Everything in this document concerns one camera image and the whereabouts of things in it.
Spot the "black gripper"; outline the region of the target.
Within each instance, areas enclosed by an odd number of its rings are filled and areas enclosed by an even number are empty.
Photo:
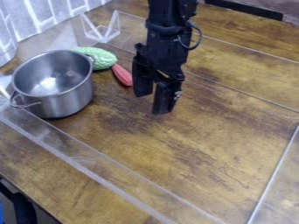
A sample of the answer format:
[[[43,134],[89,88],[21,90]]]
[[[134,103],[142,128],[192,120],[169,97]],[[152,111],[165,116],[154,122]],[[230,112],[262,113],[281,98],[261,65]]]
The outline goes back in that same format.
[[[181,66],[186,62],[188,51],[198,45],[190,45],[192,30],[197,29],[190,21],[196,8],[197,0],[148,0],[148,18],[144,22],[146,39],[144,45],[134,45],[136,56],[132,63],[134,96],[141,97],[153,92],[150,69],[177,80],[156,84],[152,109],[154,115],[169,113],[182,94]]]

